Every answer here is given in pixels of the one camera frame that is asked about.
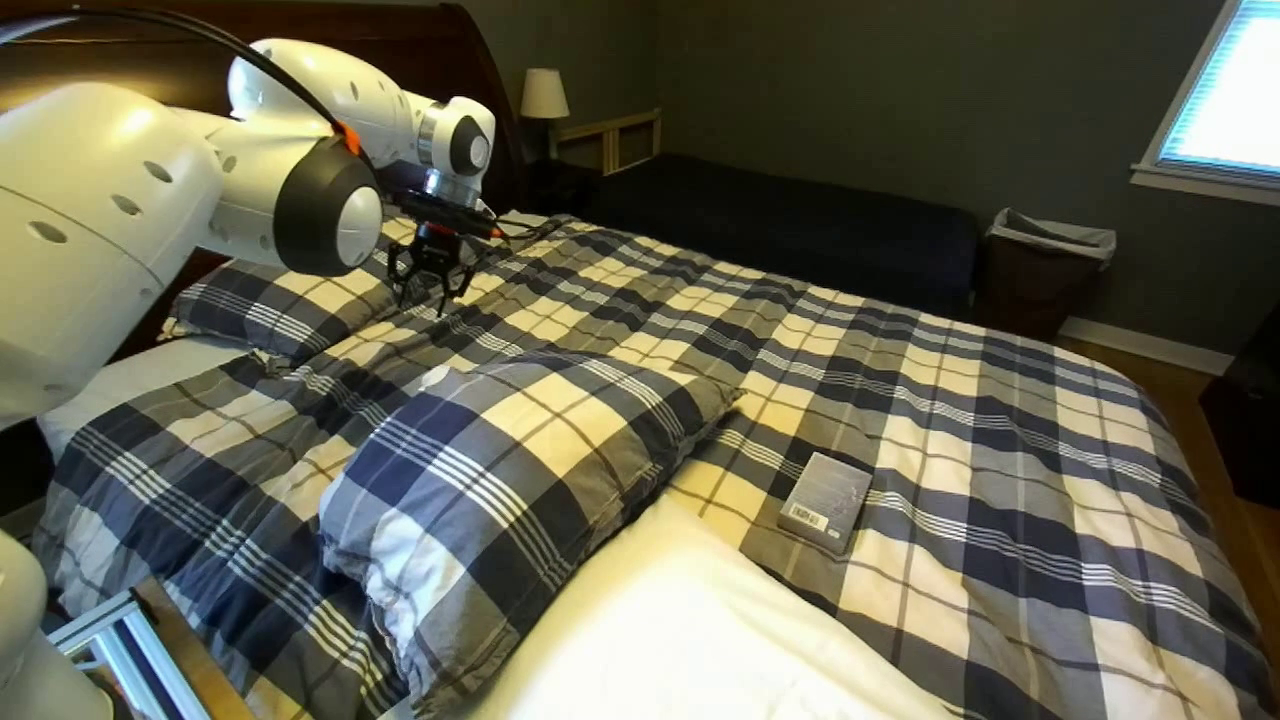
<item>white pillow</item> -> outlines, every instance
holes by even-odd
[[[953,716],[674,501],[603,546],[467,716]]]
[[[53,460],[60,460],[67,441],[99,414],[128,405],[150,390],[167,390],[208,368],[218,368],[235,358],[248,353],[213,339],[173,339],[99,368],[72,399],[36,418]]]

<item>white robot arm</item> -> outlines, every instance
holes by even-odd
[[[485,233],[494,122],[436,106],[323,44],[260,41],[351,137],[235,62],[230,122],[113,85],[67,85],[0,117],[0,428],[116,353],[190,247],[349,273],[380,237],[380,195]]]

